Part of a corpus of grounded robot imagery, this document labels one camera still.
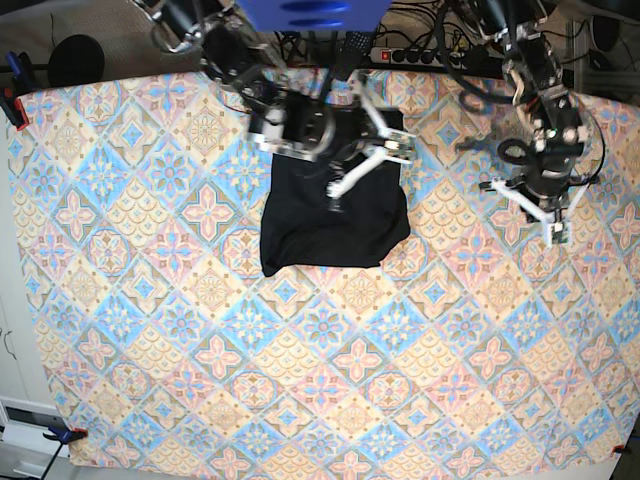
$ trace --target black cable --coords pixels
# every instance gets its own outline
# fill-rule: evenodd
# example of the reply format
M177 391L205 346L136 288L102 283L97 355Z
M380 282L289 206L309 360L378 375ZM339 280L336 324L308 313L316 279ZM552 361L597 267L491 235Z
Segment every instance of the black cable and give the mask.
M423 25L425 25L427 28L432 28L433 23L435 23L434 19L431 17L425 17L425 16L420 16L420 14L424 14L425 12L419 12L417 11L417 13L412 12L409 9L406 8L390 8L389 10L387 10L388 13L392 13L392 14L397 14L397 15L402 15L405 17L411 17L414 18L415 20L421 22Z
M516 6L514 0L508 0L506 3L507 12L507 29L509 30L509 38L511 40L511 48L514 52L519 52L518 47L518 21L516 19Z
M469 93L472 93L476 97L489 103L498 103L501 105L511 105L513 103L513 97L505 95L496 95L494 93L485 92L479 89L471 82L465 80L462 73L459 70L453 68L451 61L449 60L449 52L447 51L445 31L444 31L444 19L447 13L451 9L451 0L445 0L444 4L438 10L438 16L436 18L436 24L434 27L436 40L438 41L438 52L440 53L440 61L444 66L447 73L453 78L458 85L464 88Z
M330 48L330 54L331 54L331 64L333 65L334 63L336 63L336 49L338 46L338 32L333 31L331 32L331 48Z
M329 168L329 166L331 165L331 163L333 162L333 159L340 159L340 161L342 162L346 162L351 160L353 157L355 157L356 155L358 155L359 153L362 152L362 149L360 150L355 150L354 152L352 152L350 157L347 157L347 159L343 160L346 156L347 153L349 153L349 150L351 148L357 147L358 142L361 141L366 141L366 142L370 142L372 139L364 139L364 138L357 138L354 141L352 141L351 143L348 143L346 145L344 145L340 150L338 150L338 152L335 155L332 155L331 157L327 157L324 160L323 159L319 159L318 162L316 162L315 164L312 164L315 168L315 172L309 173L307 175L300 175L302 178L304 178L305 180L311 180L313 178L317 178L318 176L322 175L323 173L325 173L327 171L327 169Z
M629 49L629 45L627 45L627 42L625 42L624 38L622 37L620 37L620 41L622 42L622 45L624 45L624 48L627 51L627 55L629 55L629 59L631 60L631 66L633 67L633 71L637 72L638 70L636 69L636 62L633 59L633 55L631 55L631 50Z
M47 465L47 468L45 468L44 473L40 477L40 480L44 480L47 477L47 473L49 473L49 470L51 470L53 462L55 462L56 458L58 458L58 454L60 453L60 450L62 450L62 447L64 447L64 444L60 442L60 446L56 450L56 453L53 454L53 457L51 457L51 460L49 460L49 464Z
M224 100L222 101L222 105L224 105L224 107L225 107L225 108L228 108L228 109L229 109L229 110L231 110L232 112L242 113L242 114L244 114L244 115L251 115L251 112L250 112L250 111L247 111L247 110L242 111L242 110L238 110L237 108L230 107L229 105L227 105L227 104L224 102Z
M564 33L558 33L558 32L553 32L551 30L542 30L541 33L546 33L548 35L555 35L557 37L561 37L561 38L567 38L569 40L574 40L576 38L578 38L578 36L582 33L582 30L584 30L584 27L589 25L589 22L587 20L585 20L584 22L582 22L580 24L580 28L578 28L578 31L576 33L574 33L573 35L565 35Z
M460 52L459 47L460 47L460 40L462 40L462 35L458 35L457 36L458 39L456 40L456 33L459 34L460 32L458 30L455 30L453 32L453 39L452 39L453 45L451 45L451 49L450 49L451 53L459 53Z
M196 20L198 20L198 25L200 26L200 33L202 34L202 41L204 41L204 35L207 32L207 27L204 24L204 11L202 8L201 0L192 0L193 10L196 12Z
M392 5L433 5L434 3L440 3L441 0L431 0L430 2L393 2Z
M400 31L400 30L386 30L384 32L380 32L380 37L385 37L387 35L400 35L401 37L403 37L407 42L409 43L413 43L413 40L411 40L411 37L409 37L409 35L407 35L406 33Z
M598 178L598 175L600 175L600 172L602 171L602 167L604 166L604 160L605 160L605 157L607 156L607 145L605 143L604 132L602 131L600 124L596 120L596 117L593 115L593 113L591 113L591 110L589 109L585 109L585 110L589 112L589 116L591 117L591 120L593 121L593 123L596 124L596 127L598 127L598 132L600 132L600 140L602 141L602 156L600 157L600 165L598 165L598 168L596 169L596 171L584 182L578 183L577 185L573 185L574 187L583 187L585 185L590 185L594 183Z
M5 349L5 350L7 351L7 353L8 353L9 355L11 355L11 356L13 357L13 359L17 362L17 361L18 361L18 358L16 357L16 354L15 354L15 353L13 353L12 351L10 351L10 350L9 350L9 347L7 346L7 337L8 337L10 334L12 334L12 333L13 333L13 332L12 332L11 330L9 330L7 333L5 333L5 334L4 334L4 340L3 340L3 342L4 342L4 349Z
M579 57L572 58L572 59L570 59L570 60L564 60L564 61L562 61L562 62L560 62L560 63L562 63L562 65L569 65L569 64L571 64L571 63L575 63L575 62L577 62L578 60L582 60L583 58L586 58L586 57L588 57L589 55L591 55L591 52L583 53L583 54L582 54L582 55L580 55Z
M54 30L53 30L53 13L50 13L49 15L51 15L51 43L53 44L53 48L56 48L57 47L56 39L55 39L55 37L53 35L53 32L54 32Z
M519 148L524 154L522 156L511 155L509 153L509 149L511 148ZM498 145L498 156L500 160L511 165L523 166L531 165L535 162L535 157L529 145L519 138L509 138L501 142L500 145Z
M633 69L635 70L636 69L636 62L638 62L638 61L640 61L640 58L636 58L635 60L632 60L631 63L629 65L627 65L626 67L624 67L622 70L623 71L629 70L632 66L633 66Z
M296 53L300 56L302 56L302 52L300 52L300 43L302 43L302 36L299 36L294 42L293 42L293 46L291 47L291 50L289 51L289 56L287 57L286 63L287 66L291 66L291 62L293 61L293 59L296 56Z
M419 52L419 53L422 53L429 46L429 42L431 41L431 38L433 37L433 30L429 30L428 32L425 32L422 35L420 35L413 42L411 42L407 48L405 48L405 51L411 50L414 47L418 47L419 46L418 44L420 43L420 40L422 40L425 37L427 37L427 41L424 42L424 45L420 48L420 52Z
M278 32L273 32L273 34L278 39L278 45L280 46L280 56L284 60L284 57L285 57L285 55L284 55L284 40L280 37L280 34Z
M313 91L316 89L316 82L318 81L319 74L320 74L320 69L318 67L315 67L313 69L313 80L311 81L311 85L309 85L309 93L307 93L307 96L309 97L313 98Z
M414 14L422 14L422 15L426 15L427 17L429 17L429 19L432 22L436 21L436 15L427 9L421 9L421 8L393 8L391 7L389 10L387 10L388 12L405 12L405 13L414 13Z
M318 103L323 104L327 97L329 96L329 92L331 92L331 86L333 85L333 77L335 73L333 69L330 68L327 71L327 75L324 77L324 81L322 82L322 88L320 89L320 95L318 95Z
M467 43L471 46L473 46L473 42L471 41L471 39L469 38L469 35L467 35L467 32L465 32L462 27L460 27L460 25L456 25L453 22L444 22L443 24L445 27L453 27L455 28L458 32L460 32L462 34L462 36L464 37L464 39L467 41Z
M311 53L311 61L320 63L320 55L318 55L318 40L315 32L309 32L308 47Z
M302 40L304 40L304 38L302 38L302 35L300 35L299 33L291 35L291 34L284 34L284 39L283 39L283 45L289 45L291 44L291 50L293 50L294 55L298 54L301 58L305 58L306 59L306 52L302 53L302 51L300 50L300 43L302 42Z

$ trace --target table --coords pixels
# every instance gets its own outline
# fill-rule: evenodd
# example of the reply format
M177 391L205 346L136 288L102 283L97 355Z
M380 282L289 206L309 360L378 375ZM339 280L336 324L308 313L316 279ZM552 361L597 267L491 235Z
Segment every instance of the table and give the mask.
M269 279L270 156L242 140L237 97L199 74L24 97L31 125L8 128L17 241L49 388L89 430L73 463L463 479L602 462L624 443L640 412L640 111L582 97L604 180L573 245L545 250L475 187L504 170L490 150L506 110L466 112L437 75L374 72L371 87L421 139L401 178L411 236L377 269ZM459 156L469 135L489 152Z

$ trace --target black cloth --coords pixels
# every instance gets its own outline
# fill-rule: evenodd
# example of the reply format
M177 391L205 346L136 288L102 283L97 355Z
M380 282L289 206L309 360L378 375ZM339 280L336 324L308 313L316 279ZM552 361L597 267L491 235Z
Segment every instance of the black cloth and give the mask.
M399 112L387 121L402 128ZM360 155L349 163L362 160ZM267 277L288 265L377 267L409 236L398 163L384 162L365 175L341 198L340 213L329 210L326 194L333 173L329 168L310 173L313 167L317 168L273 156L271 193L260 231L260 259Z

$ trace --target floral tile pattern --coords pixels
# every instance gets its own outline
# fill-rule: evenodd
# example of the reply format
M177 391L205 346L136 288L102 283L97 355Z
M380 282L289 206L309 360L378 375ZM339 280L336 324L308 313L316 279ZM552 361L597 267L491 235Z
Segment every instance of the floral tile pattern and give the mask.
M271 158L243 140L237 96L176 74L23 97L31 125L6 129L17 241L53 401L90 432L74 464L466 480L624 443L640 412L640 111L584 98L610 155L573 244L547 250L517 205L475 188L503 171L495 148L456 152L504 130L505 109L467 113L437 75L371 83L419 136L401 176L411 236L380 268L269 279Z

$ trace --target power strip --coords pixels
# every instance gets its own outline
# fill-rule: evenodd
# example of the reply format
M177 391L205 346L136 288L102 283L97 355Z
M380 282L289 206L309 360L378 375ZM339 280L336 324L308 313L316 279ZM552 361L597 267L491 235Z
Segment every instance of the power strip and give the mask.
M424 51L419 49L408 50L406 48L387 48L373 47L369 54L369 58L373 63L382 65L413 65L413 66L429 66L442 67L442 63L438 58L440 54L436 48L428 48ZM451 64L459 67L459 62L455 57L451 58Z

